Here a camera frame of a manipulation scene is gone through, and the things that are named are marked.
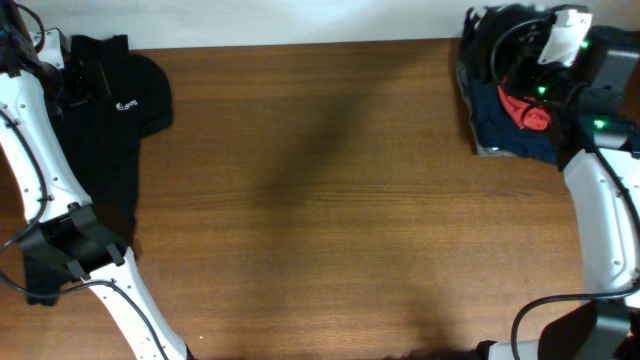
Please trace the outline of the dark green t-shirt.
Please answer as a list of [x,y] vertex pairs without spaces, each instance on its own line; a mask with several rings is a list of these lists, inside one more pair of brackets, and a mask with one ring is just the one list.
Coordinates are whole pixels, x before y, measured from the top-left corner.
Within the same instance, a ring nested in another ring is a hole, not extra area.
[[539,35],[548,12],[533,5],[507,4],[470,8],[464,20],[460,61],[483,84],[495,84],[520,48],[522,38]]

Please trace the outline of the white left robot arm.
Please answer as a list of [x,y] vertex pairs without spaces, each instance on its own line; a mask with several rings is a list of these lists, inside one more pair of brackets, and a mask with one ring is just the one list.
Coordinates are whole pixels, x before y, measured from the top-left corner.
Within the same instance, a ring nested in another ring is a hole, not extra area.
[[21,193],[25,228],[9,240],[28,256],[91,290],[138,359],[192,353],[156,306],[132,246],[97,216],[52,128],[62,90],[62,37],[33,35],[23,5],[1,4],[1,148]]

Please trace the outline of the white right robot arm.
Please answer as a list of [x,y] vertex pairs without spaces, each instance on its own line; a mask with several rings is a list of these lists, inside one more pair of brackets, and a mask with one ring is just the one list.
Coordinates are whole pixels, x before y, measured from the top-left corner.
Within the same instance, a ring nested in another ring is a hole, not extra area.
[[478,359],[635,359],[639,355],[639,129],[620,115],[639,61],[627,31],[580,7],[514,6],[466,23],[469,81],[542,111],[579,227],[585,289],[539,337],[484,342]]

